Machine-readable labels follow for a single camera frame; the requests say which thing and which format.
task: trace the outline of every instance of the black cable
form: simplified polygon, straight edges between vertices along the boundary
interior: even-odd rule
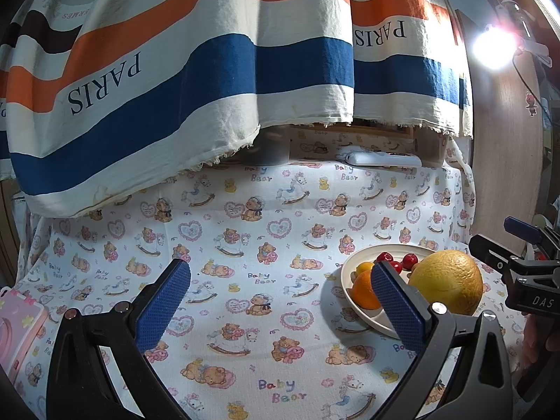
[[[517,75],[519,75],[519,78],[521,79],[521,81],[523,82],[523,85],[527,88],[527,90],[529,91],[529,93],[531,93],[533,95],[533,97],[535,98],[535,101],[537,102],[537,104],[540,106],[540,108],[542,109],[542,114],[544,114],[547,117],[548,122],[551,124],[551,126],[560,126],[560,125],[556,125],[552,122],[550,116],[548,115],[547,110],[544,108],[544,106],[541,104],[539,98],[537,98],[537,95],[534,94],[533,90],[531,90],[531,87],[527,85],[527,82],[525,81],[525,79],[523,78],[522,74],[519,72],[519,69],[517,69],[517,65],[515,64],[515,57],[517,55],[514,55],[513,58],[511,59],[511,64],[513,64],[513,68],[515,69],[515,72],[517,72]]]

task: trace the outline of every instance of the cherry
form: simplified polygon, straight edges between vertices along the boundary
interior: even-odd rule
[[[402,272],[402,268],[403,265],[400,262],[397,262],[396,260],[392,260],[391,262],[389,262],[391,264],[391,266],[395,269],[395,271],[400,275],[400,272]]]
[[[409,253],[402,258],[402,268],[404,268],[407,272],[412,270],[412,267],[418,263],[418,258],[416,254]]]
[[[377,256],[377,259],[375,259],[376,262],[382,262],[384,260],[391,262],[393,260],[393,256],[391,256],[388,252],[382,252],[379,256]]]

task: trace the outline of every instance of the tablecloth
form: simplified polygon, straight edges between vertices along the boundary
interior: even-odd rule
[[[340,148],[326,147],[332,155]],[[191,286],[146,356],[191,418],[369,419],[415,355],[360,321],[344,298],[340,268],[352,252],[383,242],[466,250],[472,176],[452,167],[460,165],[453,147],[448,154],[439,169],[322,160],[218,165],[77,219],[30,216],[16,288],[44,304],[49,318],[16,389],[45,418],[64,311],[100,313],[131,301],[180,258],[191,267]],[[496,311],[514,370],[524,320],[504,306],[498,274],[481,268],[477,314]],[[103,355],[123,404],[138,412],[110,351]],[[456,356],[423,412],[437,405]]]

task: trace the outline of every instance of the silver bolt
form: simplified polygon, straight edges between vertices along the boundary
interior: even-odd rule
[[[128,311],[128,308],[130,308],[131,305],[129,302],[118,302],[113,309],[115,311],[117,311],[117,313],[126,313]]]
[[[447,313],[447,307],[443,303],[435,302],[432,303],[432,311],[436,314]]]
[[[496,319],[496,315],[492,311],[483,311],[482,315],[484,316],[485,319],[488,319],[488,320],[495,320]]]
[[[65,318],[67,318],[68,320],[73,319],[76,316],[77,311],[74,308],[70,308],[69,310],[66,310],[66,313],[64,313]]]

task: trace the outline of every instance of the plate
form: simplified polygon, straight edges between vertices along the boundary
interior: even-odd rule
[[[395,260],[399,262],[405,255],[411,252],[413,254],[416,254],[418,262],[420,262],[422,259],[428,257],[435,251],[416,245],[392,244],[369,246],[352,254],[342,265],[342,290],[344,291],[344,295],[346,295],[346,299],[350,303],[350,306],[352,306],[352,309],[356,311],[356,314],[360,316],[360,318],[362,318],[363,321],[366,322],[366,324],[370,325],[377,331],[380,331],[387,336],[391,336],[391,338],[398,339],[399,337],[393,329],[393,325],[391,325],[391,322],[385,314],[385,311],[383,311],[383,308],[378,308],[377,310],[366,310],[364,308],[360,308],[352,301],[348,293],[348,291],[352,288],[352,273],[356,271],[356,267],[362,262],[374,261],[382,252],[388,252],[393,256]],[[407,283],[408,273],[409,272],[403,270],[400,274],[400,277]]]

